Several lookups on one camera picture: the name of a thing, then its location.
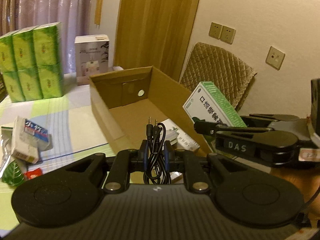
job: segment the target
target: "tablecloth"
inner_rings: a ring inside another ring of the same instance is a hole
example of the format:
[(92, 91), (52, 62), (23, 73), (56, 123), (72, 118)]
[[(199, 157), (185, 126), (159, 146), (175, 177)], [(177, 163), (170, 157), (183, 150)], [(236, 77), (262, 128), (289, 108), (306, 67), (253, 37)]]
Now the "tablecloth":
[[(29, 170), (41, 168), (47, 173), (96, 152), (114, 156), (92, 114), (89, 85), (77, 86), (75, 73), (66, 74), (64, 83), (61, 98), (11, 103), (6, 97), (0, 103), (1, 126), (12, 127), (19, 115), (47, 128), (52, 135), (53, 148), (41, 152), (41, 161), (30, 165)], [(0, 181), (0, 236), (18, 225), (11, 208), (13, 191)]]

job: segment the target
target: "wall plate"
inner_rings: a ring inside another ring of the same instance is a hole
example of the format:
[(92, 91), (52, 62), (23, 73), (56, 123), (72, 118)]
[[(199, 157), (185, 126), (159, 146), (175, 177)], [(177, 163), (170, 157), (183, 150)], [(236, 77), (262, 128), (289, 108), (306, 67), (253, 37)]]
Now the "wall plate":
[(211, 23), (210, 30), (209, 30), (209, 36), (220, 39), (222, 32), (222, 25), (218, 23)]
[(233, 43), (233, 39), (236, 35), (236, 30), (232, 29), (230, 27), (227, 26), (223, 26), (222, 27), (222, 32), (221, 32), (221, 36), (220, 36), (220, 40), (232, 44)]
[(266, 63), (280, 70), (285, 54), (274, 47), (270, 47)]

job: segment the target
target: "curtain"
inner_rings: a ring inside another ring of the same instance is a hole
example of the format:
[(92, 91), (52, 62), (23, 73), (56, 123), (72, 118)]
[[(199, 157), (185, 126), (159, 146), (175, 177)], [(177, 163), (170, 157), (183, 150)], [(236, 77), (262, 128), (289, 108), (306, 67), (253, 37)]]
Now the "curtain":
[(29, 26), (62, 22), (61, 63), (75, 72), (74, 41), (89, 32), (91, 0), (0, 0), (0, 35)]
[(179, 79), (199, 0), (121, 0), (115, 64)]

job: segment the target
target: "white wall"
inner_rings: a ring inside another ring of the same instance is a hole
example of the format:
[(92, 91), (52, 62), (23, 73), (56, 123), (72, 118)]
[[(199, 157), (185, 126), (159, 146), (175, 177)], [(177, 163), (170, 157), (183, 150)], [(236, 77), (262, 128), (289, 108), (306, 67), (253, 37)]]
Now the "white wall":
[[(236, 29), (232, 45), (208, 36), (211, 22)], [(320, 77), (320, 0), (200, 0), (184, 67), (199, 41), (258, 72), (240, 114), (309, 114), (310, 80)], [(270, 46), (286, 54), (279, 71), (265, 63)]]
[(116, 28), (120, 0), (103, 0), (100, 28), (94, 24), (94, 14), (97, 0), (92, 0), (90, 10), (89, 34), (106, 34), (110, 39), (109, 45), (109, 67), (113, 66), (115, 51)]

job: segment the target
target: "quilted chair cover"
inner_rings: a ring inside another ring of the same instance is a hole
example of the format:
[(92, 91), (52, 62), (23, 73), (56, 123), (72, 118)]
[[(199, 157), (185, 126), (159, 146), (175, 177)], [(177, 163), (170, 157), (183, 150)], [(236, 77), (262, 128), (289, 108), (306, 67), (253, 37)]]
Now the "quilted chair cover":
[(239, 110), (257, 72), (231, 52), (198, 42), (194, 45), (180, 83), (193, 91), (201, 81), (213, 81)]

